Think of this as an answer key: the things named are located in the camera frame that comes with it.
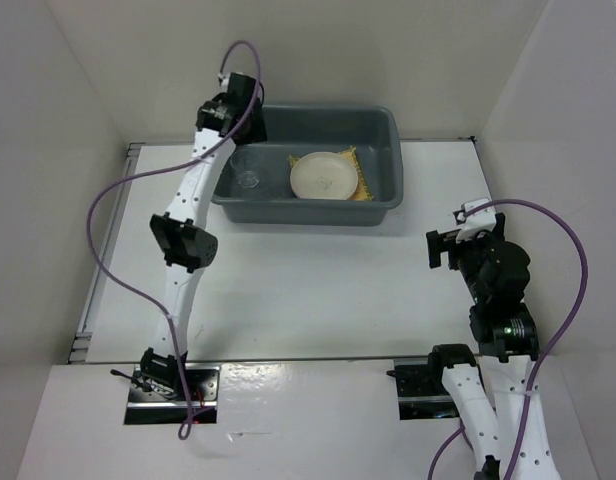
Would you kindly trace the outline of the clear plastic cup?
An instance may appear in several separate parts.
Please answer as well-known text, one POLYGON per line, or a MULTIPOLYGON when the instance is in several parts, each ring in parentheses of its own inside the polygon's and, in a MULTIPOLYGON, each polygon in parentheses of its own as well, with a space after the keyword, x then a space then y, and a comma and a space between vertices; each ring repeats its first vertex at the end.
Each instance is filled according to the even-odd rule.
POLYGON ((252 189, 261 181, 260 160, 256 153, 237 150, 230 158, 230 165, 237 183, 245 189, 252 189))

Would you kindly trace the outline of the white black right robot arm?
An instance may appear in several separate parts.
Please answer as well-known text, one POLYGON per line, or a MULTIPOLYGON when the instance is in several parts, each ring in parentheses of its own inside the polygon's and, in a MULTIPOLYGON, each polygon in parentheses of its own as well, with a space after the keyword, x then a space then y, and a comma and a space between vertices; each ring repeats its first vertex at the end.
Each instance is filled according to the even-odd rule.
POLYGON ((529 384, 539 357, 537 329, 523 301, 530 258, 495 231, 458 236, 427 233, 429 264, 439 267, 446 254, 450 269, 461 273, 474 302, 469 320, 478 350, 434 346, 427 384, 451 396, 475 478, 557 479, 540 393, 529 384))

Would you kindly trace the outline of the grey plastic bin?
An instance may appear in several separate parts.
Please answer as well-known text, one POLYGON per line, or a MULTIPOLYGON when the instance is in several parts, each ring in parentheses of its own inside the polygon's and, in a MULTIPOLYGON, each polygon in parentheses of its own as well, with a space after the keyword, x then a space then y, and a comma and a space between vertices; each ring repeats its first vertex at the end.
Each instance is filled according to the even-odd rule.
POLYGON ((385 107, 270 104, 267 141, 256 153, 261 181, 242 188, 230 162, 213 195, 235 223, 376 226, 403 200, 403 160, 385 107))

